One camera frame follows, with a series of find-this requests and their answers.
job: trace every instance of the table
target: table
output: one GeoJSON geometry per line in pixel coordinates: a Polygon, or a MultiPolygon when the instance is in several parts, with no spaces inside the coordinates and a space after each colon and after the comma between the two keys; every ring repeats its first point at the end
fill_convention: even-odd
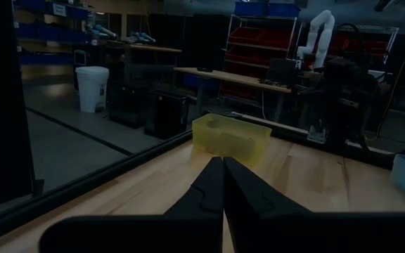
{"type": "Polygon", "coordinates": [[[107,46],[118,47],[118,48],[132,48],[136,50],[146,50],[146,51],[161,51],[161,52],[170,52],[170,53],[181,53],[182,50],[175,48],[166,48],[161,46],[153,45],[142,45],[142,44],[126,44],[116,41],[107,41],[107,46]]]}
{"type": "MultiPolygon", "coordinates": [[[[284,94],[291,93],[291,90],[281,86],[273,86],[268,84],[261,84],[259,80],[255,77],[246,77],[239,74],[232,74],[223,71],[214,70],[212,72],[203,72],[198,71],[196,67],[175,67],[175,71],[178,72],[185,72],[189,74],[196,74],[201,77],[205,78],[212,78],[218,79],[222,81],[232,82],[234,84],[245,85],[253,88],[263,89],[267,91],[275,91],[280,93],[280,97],[278,99],[278,105],[276,106],[276,111],[274,113],[274,121],[277,122],[279,117],[281,116],[283,101],[284,101],[284,94]]],[[[201,115],[203,111],[203,86],[198,85],[198,95],[197,95],[197,102],[196,107],[198,110],[198,115],[201,115]]]]}
{"type": "MultiPolygon", "coordinates": [[[[35,253],[52,224],[85,214],[162,214],[212,158],[191,141],[142,164],[0,238],[0,252],[35,253]]],[[[272,138],[256,175],[313,212],[405,212],[405,196],[390,171],[272,138]]],[[[224,220],[224,252],[233,252],[224,220]]]]}

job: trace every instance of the electronic device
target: electronic device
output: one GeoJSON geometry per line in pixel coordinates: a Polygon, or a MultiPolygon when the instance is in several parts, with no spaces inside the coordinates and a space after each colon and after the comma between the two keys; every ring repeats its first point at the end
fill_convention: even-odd
{"type": "Polygon", "coordinates": [[[145,134],[171,138],[187,130],[188,100],[168,91],[152,91],[148,101],[145,134]]]}
{"type": "Polygon", "coordinates": [[[275,86],[292,86],[298,81],[296,62],[294,60],[273,58],[265,79],[261,79],[261,84],[275,86]]]}
{"type": "Polygon", "coordinates": [[[148,112],[149,87],[129,87],[117,84],[110,85],[109,119],[138,128],[146,123],[148,112]]]}

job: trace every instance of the black metal frame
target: black metal frame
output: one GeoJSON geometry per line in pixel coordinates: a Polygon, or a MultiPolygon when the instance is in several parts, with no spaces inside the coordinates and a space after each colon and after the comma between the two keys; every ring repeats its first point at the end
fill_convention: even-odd
{"type": "MultiPolygon", "coordinates": [[[[391,169],[392,166],[391,160],[389,163],[388,156],[380,153],[369,152],[368,154],[365,154],[361,148],[355,147],[348,147],[348,149],[345,150],[327,148],[321,144],[308,141],[306,139],[306,134],[284,129],[274,124],[268,124],[266,122],[241,117],[240,115],[234,115],[234,117],[246,122],[252,122],[269,127],[272,129],[271,135],[276,138],[281,138],[283,140],[305,145],[310,148],[316,148],[332,154],[348,157],[353,160],[382,167],[383,169],[391,169]]],[[[191,139],[192,131],[186,131],[157,146],[151,147],[140,153],[132,155],[131,157],[103,167],[83,178],[71,181],[64,186],[44,193],[43,195],[24,202],[14,208],[6,210],[0,214],[0,236],[61,205],[64,205],[76,197],[79,197],[132,169],[135,169],[139,165],[144,164],[191,139]]]]}
{"type": "Polygon", "coordinates": [[[391,170],[393,166],[393,156],[391,155],[376,153],[372,150],[367,151],[360,147],[354,147],[346,144],[344,147],[326,146],[320,143],[308,141],[307,134],[303,134],[302,132],[292,131],[291,129],[285,129],[274,124],[256,121],[253,119],[248,119],[246,117],[239,117],[238,119],[271,128],[271,136],[275,138],[283,139],[285,141],[290,141],[292,143],[300,145],[305,145],[310,148],[357,160],[387,170],[391,170]]]}
{"type": "Polygon", "coordinates": [[[44,193],[13,208],[0,213],[0,236],[24,225],[47,212],[64,205],[139,165],[192,139],[191,131],[186,131],[159,145],[148,148],[131,157],[103,167],[87,176],[71,181],[55,190],[44,193]]]}

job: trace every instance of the container lid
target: container lid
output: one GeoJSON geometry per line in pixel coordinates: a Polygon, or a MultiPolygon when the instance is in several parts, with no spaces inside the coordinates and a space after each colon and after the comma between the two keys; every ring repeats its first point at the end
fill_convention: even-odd
{"type": "Polygon", "coordinates": [[[76,67],[76,73],[80,74],[109,74],[109,69],[99,66],[76,67]]]}

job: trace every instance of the table leg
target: table leg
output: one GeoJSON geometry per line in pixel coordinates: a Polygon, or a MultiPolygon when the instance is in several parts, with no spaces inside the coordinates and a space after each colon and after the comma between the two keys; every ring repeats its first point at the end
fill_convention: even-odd
{"type": "Polygon", "coordinates": [[[307,103],[304,103],[304,105],[302,106],[300,119],[298,120],[298,127],[301,129],[304,128],[304,125],[306,123],[306,116],[307,116],[308,109],[309,109],[309,105],[307,103]]]}
{"type": "Polygon", "coordinates": [[[274,113],[274,118],[273,118],[273,121],[276,123],[279,121],[279,118],[281,117],[283,105],[284,105],[284,94],[279,94],[278,106],[276,107],[276,111],[274,113]]]}
{"type": "Polygon", "coordinates": [[[198,82],[198,94],[196,94],[196,110],[198,112],[198,117],[201,117],[203,113],[203,79],[199,78],[198,82]]]}

